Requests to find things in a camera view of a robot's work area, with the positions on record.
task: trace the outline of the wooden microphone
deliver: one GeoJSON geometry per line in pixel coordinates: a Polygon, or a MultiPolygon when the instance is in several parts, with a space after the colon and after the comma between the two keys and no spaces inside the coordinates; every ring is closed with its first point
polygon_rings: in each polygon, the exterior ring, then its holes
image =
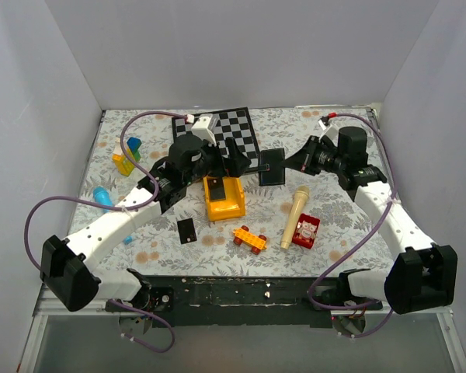
{"type": "Polygon", "coordinates": [[[288,216],[287,226],[285,232],[281,238],[281,248],[288,249],[288,246],[292,243],[292,237],[294,236],[295,228],[297,227],[298,219],[302,214],[302,209],[305,203],[309,199],[309,188],[306,186],[300,186],[294,194],[294,204],[292,210],[288,216]]]}

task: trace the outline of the chessboard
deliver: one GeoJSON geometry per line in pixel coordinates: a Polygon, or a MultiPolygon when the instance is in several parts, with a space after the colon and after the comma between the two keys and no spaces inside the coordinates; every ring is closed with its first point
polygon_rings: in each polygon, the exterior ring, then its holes
{"type": "MultiPolygon", "coordinates": [[[[203,114],[212,114],[213,117],[217,118],[217,124],[214,127],[214,136],[223,156],[228,155],[228,149],[224,142],[225,138],[233,137],[240,151],[251,160],[250,168],[255,168],[259,165],[259,146],[252,126],[252,120],[250,119],[249,109],[241,107],[194,115],[198,119],[203,114]]],[[[184,119],[173,118],[173,139],[176,140],[178,136],[190,132],[192,126],[193,124],[186,123],[184,119]]]]}

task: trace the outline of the black tile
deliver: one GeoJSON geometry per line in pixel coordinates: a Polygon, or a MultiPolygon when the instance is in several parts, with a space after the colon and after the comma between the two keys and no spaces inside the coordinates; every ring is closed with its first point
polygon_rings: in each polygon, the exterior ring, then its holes
{"type": "Polygon", "coordinates": [[[270,165],[270,170],[259,173],[259,185],[261,187],[268,185],[285,184],[285,168],[281,165],[285,159],[285,149],[263,150],[259,155],[259,164],[270,165]]]}
{"type": "Polygon", "coordinates": [[[218,177],[217,179],[208,179],[207,186],[209,187],[210,200],[214,201],[226,199],[226,191],[224,190],[222,177],[218,177]]]}
{"type": "Polygon", "coordinates": [[[178,221],[179,241],[184,244],[196,241],[195,227],[193,219],[185,219],[178,221]]]}

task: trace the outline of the toy car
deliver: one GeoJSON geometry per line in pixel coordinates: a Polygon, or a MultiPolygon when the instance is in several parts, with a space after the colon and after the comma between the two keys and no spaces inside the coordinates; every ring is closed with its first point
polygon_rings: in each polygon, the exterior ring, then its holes
{"type": "Polygon", "coordinates": [[[254,254],[259,255],[262,250],[266,249],[267,238],[264,235],[253,235],[249,233],[249,227],[243,225],[241,228],[235,229],[235,245],[240,246],[243,242],[251,246],[254,254]]]}

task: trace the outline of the white backdrop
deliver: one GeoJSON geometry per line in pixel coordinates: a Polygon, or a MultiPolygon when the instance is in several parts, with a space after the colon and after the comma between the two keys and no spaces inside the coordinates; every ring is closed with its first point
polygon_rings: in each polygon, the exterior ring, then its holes
{"type": "Polygon", "coordinates": [[[454,322],[466,352],[466,0],[440,0],[384,101],[401,198],[457,251],[454,322]]]}
{"type": "MultiPolygon", "coordinates": [[[[100,108],[43,0],[0,0],[0,373],[16,371],[40,289],[24,252],[31,207],[76,195],[100,108]]],[[[73,205],[40,210],[31,243],[67,232],[73,205]]]]}
{"type": "Polygon", "coordinates": [[[381,102],[438,0],[46,0],[103,109],[381,102]]]}

